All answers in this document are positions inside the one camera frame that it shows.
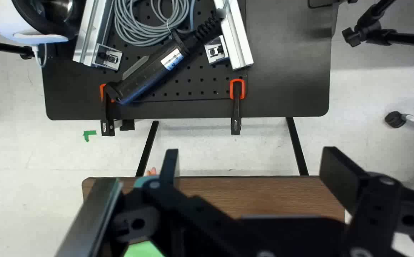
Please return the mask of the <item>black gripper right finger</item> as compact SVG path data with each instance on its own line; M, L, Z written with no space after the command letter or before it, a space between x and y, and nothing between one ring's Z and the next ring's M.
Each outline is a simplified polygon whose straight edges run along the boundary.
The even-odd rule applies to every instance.
M320 165L320 178L338 199L353 212L364 182L370 174L337 147L324 147Z

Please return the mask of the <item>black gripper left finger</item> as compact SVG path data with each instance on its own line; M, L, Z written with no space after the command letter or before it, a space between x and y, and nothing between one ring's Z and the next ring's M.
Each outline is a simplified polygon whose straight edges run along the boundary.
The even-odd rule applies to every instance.
M179 174L179 149L169 148L166 151L163 165L160 169L160 181L163 184L174 185L177 174Z

